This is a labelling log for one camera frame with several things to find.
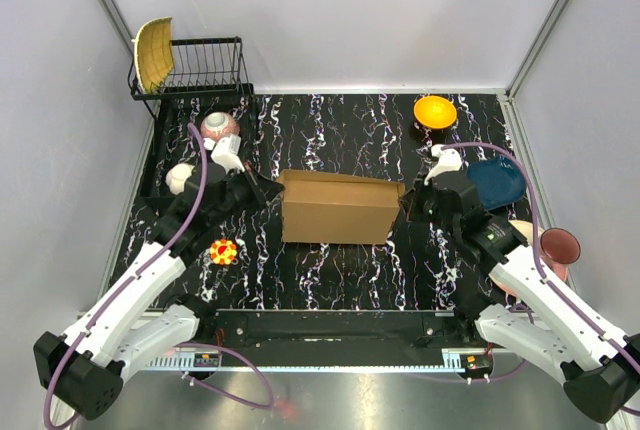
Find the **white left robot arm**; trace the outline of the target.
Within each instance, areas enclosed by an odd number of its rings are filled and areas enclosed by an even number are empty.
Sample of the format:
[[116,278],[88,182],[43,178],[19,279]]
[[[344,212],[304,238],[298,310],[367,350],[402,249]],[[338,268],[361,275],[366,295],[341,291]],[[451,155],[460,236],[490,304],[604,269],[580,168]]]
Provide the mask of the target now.
[[100,300],[64,332],[43,333],[33,351],[46,391],[45,426],[54,428],[51,404],[67,404],[75,416],[103,415],[124,384],[153,359],[184,344],[222,344],[228,337],[217,310],[199,297],[178,297],[159,317],[134,325],[156,298],[209,249],[227,218],[266,208],[284,190],[251,169],[225,172],[210,164],[195,170],[173,197],[148,197],[158,218],[133,263]]

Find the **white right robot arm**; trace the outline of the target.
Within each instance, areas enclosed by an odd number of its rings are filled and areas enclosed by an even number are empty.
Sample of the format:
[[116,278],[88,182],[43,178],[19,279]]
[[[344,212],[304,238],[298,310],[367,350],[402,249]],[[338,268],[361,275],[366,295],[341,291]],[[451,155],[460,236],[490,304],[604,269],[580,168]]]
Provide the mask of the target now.
[[408,221],[442,230],[475,273],[453,297],[460,343],[485,340],[517,354],[600,424],[638,393],[638,336],[595,312],[506,218],[486,211],[465,172],[419,177],[400,204]]

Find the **brown cardboard box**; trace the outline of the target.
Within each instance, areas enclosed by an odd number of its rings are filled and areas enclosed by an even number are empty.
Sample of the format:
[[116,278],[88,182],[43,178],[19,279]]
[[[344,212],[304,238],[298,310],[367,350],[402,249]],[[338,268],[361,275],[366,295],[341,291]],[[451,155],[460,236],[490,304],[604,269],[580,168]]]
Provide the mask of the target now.
[[401,182],[287,169],[282,194],[282,241],[381,245],[400,212]]

